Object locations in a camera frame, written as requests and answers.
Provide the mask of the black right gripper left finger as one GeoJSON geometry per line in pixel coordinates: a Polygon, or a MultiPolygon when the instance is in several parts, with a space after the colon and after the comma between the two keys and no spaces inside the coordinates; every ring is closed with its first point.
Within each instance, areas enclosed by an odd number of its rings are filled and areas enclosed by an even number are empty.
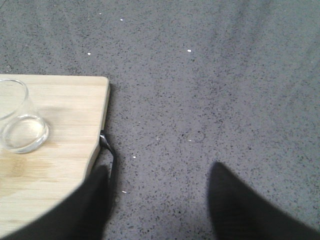
{"type": "Polygon", "coordinates": [[[109,173],[105,166],[52,210],[3,240],[101,240],[109,215],[109,173]]]}

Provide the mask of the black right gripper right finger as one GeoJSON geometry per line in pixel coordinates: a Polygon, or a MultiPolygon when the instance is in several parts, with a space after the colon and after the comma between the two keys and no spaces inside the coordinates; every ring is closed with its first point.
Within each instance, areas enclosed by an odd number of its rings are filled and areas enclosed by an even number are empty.
{"type": "Polygon", "coordinates": [[[207,202],[217,240],[318,240],[319,232],[271,205],[223,163],[210,170],[207,202]]]}

